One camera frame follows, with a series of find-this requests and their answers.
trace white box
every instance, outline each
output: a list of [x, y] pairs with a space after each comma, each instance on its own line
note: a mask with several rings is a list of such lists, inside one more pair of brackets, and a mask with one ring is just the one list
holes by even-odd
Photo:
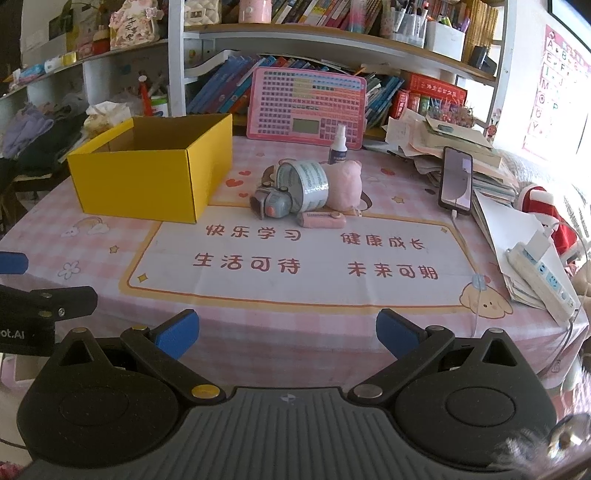
[[462, 61], [466, 34], [438, 22], [427, 23], [425, 48], [451, 59]]

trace phone screen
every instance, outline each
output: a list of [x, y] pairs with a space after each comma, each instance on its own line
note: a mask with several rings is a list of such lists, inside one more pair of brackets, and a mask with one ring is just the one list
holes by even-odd
[[439, 205], [458, 212], [469, 213], [472, 207], [472, 156], [446, 147], [443, 151], [443, 170]]

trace pink cup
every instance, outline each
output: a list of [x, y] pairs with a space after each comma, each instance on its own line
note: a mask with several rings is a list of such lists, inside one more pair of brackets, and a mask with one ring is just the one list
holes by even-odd
[[271, 0], [240, 0], [239, 23], [271, 23]]

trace pink learning tablet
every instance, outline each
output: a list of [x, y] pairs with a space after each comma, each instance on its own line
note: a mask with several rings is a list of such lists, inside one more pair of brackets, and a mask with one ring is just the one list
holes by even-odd
[[258, 67], [252, 74], [246, 136], [329, 147], [347, 126], [358, 150], [365, 127], [365, 79], [316, 70]]

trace paper box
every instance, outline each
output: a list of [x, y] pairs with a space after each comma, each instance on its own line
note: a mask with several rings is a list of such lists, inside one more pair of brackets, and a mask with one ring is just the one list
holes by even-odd
[[84, 213], [195, 223], [232, 166], [232, 115], [132, 118], [68, 163]]
[[451, 59], [462, 61], [466, 34], [438, 22], [427, 23], [425, 48]]

